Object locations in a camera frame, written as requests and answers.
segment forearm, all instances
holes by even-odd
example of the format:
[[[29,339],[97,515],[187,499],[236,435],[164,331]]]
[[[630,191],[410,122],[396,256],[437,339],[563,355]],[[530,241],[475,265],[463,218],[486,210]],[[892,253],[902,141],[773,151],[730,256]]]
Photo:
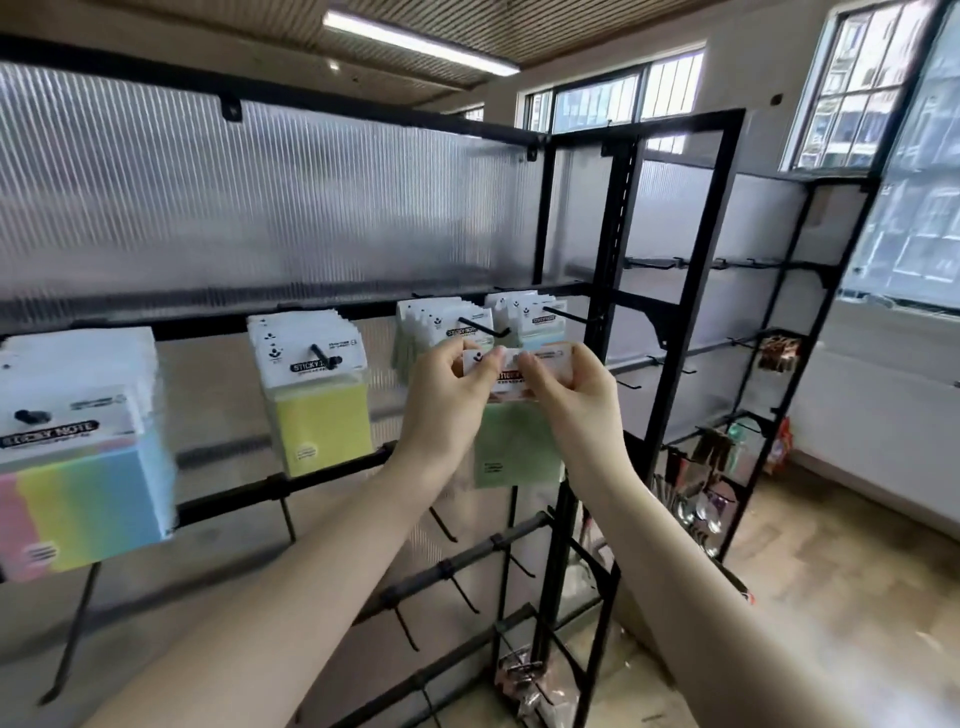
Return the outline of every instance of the forearm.
[[[89,728],[285,725],[443,483],[396,454]]]
[[[703,728],[858,724],[764,629],[758,609],[654,499],[625,453],[574,467],[570,479]]]

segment floor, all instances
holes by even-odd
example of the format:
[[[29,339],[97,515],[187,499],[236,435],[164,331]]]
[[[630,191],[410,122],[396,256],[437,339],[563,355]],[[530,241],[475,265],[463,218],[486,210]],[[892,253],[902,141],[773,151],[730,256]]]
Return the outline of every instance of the floor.
[[[791,468],[758,487],[727,563],[755,593],[758,616],[819,665],[867,724],[960,724],[960,545]],[[570,627],[567,641],[585,664],[593,623]],[[569,728],[572,704],[557,710],[555,725]],[[446,709],[441,722],[512,724],[488,692]],[[588,725],[696,723],[658,664],[614,626]]]

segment wooden slat ceiling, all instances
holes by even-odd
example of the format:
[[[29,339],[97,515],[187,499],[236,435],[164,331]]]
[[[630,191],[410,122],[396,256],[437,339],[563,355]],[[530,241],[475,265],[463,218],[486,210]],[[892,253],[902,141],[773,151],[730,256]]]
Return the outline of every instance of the wooden slat ceiling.
[[[326,0],[86,0],[350,64],[358,93],[420,104],[494,76],[324,28]],[[336,7],[528,68],[717,0],[346,0]]]

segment window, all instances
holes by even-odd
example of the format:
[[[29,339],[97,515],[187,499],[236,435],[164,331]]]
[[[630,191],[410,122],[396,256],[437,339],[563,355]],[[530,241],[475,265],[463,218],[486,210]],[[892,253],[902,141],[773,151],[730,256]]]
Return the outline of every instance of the window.
[[[868,102],[854,147],[879,137],[878,128],[885,120],[878,120],[877,114],[877,106]],[[956,2],[924,64],[917,95],[887,162],[883,186],[843,288],[848,295],[878,294],[954,313],[960,309],[960,6]]]
[[[870,167],[932,9],[911,0],[837,17],[791,167]]]
[[[645,63],[527,96],[526,129],[564,133],[690,113],[704,52]],[[685,136],[650,139],[648,148],[679,154]]]
[[[470,121],[483,121],[483,107],[474,107],[473,109],[464,109],[460,115]]]

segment fluorescent light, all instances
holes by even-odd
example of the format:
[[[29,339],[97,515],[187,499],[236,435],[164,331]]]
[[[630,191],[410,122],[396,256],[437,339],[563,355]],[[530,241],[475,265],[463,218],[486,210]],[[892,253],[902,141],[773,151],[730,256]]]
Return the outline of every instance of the fluorescent light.
[[[401,31],[393,26],[374,23],[356,15],[348,15],[345,12],[328,10],[324,15],[324,25],[331,30],[368,37],[371,40],[406,48],[408,51],[416,51],[444,61],[460,63],[497,76],[513,76],[520,72],[519,68],[510,63],[498,61],[479,53],[465,51],[456,46],[441,43],[438,40]]]

